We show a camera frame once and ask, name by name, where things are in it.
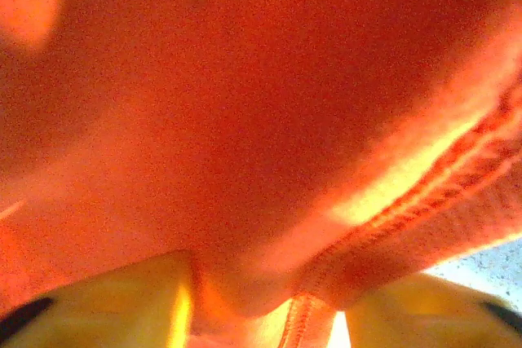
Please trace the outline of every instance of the yellow object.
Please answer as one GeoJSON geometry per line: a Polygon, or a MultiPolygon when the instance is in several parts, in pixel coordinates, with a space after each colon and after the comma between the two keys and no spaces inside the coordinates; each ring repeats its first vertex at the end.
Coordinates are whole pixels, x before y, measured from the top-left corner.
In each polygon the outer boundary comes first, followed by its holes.
{"type": "Polygon", "coordinates": [[[186,255],[151,258],[46,294],[2,348],[181,348],[191,294],[186,255]]]}
{"type": "Polygon", "coordinates": [[[352,348],[520,348],[485,303],[496,297],[429,275],[389,284],[345,311],[352,348]]]}

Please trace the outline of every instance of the stitched seam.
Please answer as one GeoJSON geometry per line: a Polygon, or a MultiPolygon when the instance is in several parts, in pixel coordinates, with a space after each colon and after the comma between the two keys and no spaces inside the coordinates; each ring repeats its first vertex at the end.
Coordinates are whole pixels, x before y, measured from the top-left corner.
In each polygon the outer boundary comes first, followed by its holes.
{"type": "Polygon", "coordinates": [[[360,249],[389,238],[505,174],[520,159],[522,143],[516,137],[521,126],[522,85],[517,81],[496,110],[458,139],[410,191],[316,257],[312,273],[300,285],[299,299],[292,301],[279,348],[300,347],[312,317],[314,293],[332,271],[330,261],[337,253],[354,239],[362,239],[354,248],[360,249]]]}

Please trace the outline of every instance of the gray surface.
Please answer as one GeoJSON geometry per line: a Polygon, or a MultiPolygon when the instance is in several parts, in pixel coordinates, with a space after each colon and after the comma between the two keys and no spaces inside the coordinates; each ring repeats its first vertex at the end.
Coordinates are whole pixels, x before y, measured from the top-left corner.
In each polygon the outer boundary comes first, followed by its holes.
{"type": "Polygon", "coordinates": [[[499,296],[522,311],[522,240],[445,262],[426,272],[499,296]]]}

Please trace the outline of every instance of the light patch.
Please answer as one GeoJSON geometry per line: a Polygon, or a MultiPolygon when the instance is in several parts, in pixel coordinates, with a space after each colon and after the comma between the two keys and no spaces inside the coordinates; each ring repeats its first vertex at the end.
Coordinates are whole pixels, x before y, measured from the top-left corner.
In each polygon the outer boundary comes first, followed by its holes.
{"type": "Polygon", "coordinates": [[[7,218],[8,216],[14,214],[16,211],[18,211],[20,208],[22,208],[25,204],[24,200],[18,201],[15,204],[7,207],[2,212],[0,212],[0,220],[7,218]]]}
{"type": "Polygon", "coordinates": [[[173,314],[170,316],[172,322],[169,337],[167,338],[167,346],[169,348],[185,346],[187,340],[192,315],[192,299],[187,285],[187,281],[181,282],[175,300],[173,314]]]}
{"type": "Polygon", "coordinates": [[[344,311],[338,311],[334,318],[334,326],[328,340],[328,348],[349,348],[350,336],[344,311]]]}
{"type": "Polygon", "coordinates": [[[390,206],[394,200],[403,196],[431,168],[433,163],[449,147],[465,134],[475,121],[456,127],[455,130],[440,138],[416,156],[392,166],[375,184],[369,185],[362,192],[347,202],[337,204],[329,214],[334,221],[348,226],[357,226],[367,222],[390,206]]]}

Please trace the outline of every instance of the red fabric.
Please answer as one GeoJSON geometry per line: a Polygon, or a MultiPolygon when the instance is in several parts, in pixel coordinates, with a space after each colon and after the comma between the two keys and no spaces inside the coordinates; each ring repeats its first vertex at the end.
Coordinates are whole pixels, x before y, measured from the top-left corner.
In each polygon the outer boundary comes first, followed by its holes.
{"type": "Polygon", "coordinates": [[[461,193],[399,211],[517,159],[520,0],[61,0],[41,51],[9,33],[0,311],[190,249],[197,333],[319,344],[362,290],[520,232],[444,212],[461,193]],[[482,234],[449,243],[438,214],[482,234]]]}

